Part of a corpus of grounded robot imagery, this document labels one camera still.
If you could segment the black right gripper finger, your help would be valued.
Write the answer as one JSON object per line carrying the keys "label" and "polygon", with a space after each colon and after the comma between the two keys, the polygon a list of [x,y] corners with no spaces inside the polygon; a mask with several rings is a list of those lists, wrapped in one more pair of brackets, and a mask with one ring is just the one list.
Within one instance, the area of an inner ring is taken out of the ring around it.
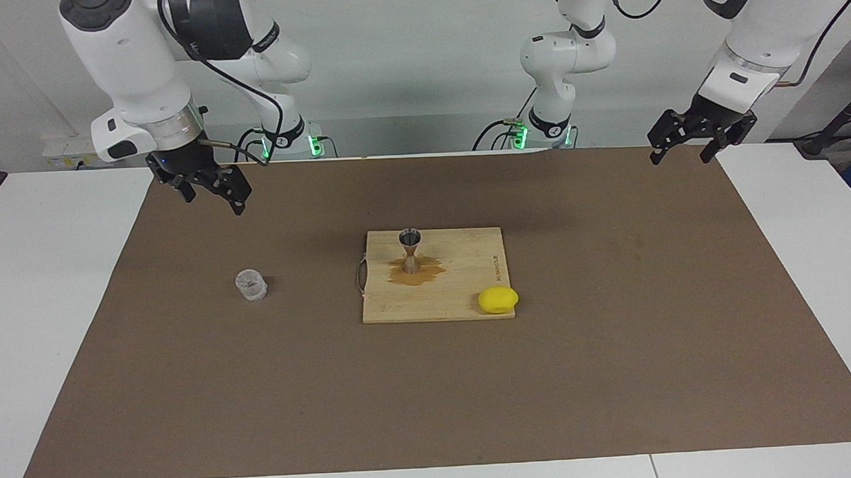
{"label": "black right gripper finger", "polygon": [[238,165],[211,168],[207,182],[208,191],[230,204],[234,214],[240,216],[244,212],[252,187]]}
{"label": "black right gripper finger", "polygon": [[158,181],[158,183],[161,183],[165,186],[172,188],[172,190],[175,190],[187,204],[191,204],[191,202],[195,199],[194,187],[187,181],[186,177],[183,175],[156,175],[156,180]]}

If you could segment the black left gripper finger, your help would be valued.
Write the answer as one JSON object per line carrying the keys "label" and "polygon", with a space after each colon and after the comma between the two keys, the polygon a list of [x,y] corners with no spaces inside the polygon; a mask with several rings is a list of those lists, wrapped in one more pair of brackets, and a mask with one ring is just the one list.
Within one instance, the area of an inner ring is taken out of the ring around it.
{"label": "black left gripper finger", "polygon": [[652,148],[652,164],[660,164],[671,148],[693,139],[701,130],[702,117],[676,112],[673,109],[664,111],[647,134]]}
{"label": "black left gripper finger", "polygon": [[700,152],[703,163],[711,163],[718,152],[729,146],[738,146],[745,139],[748,132],[757,124],[756,118],[742,118],[729,127],[720,124],[712,126],[712,139]]}

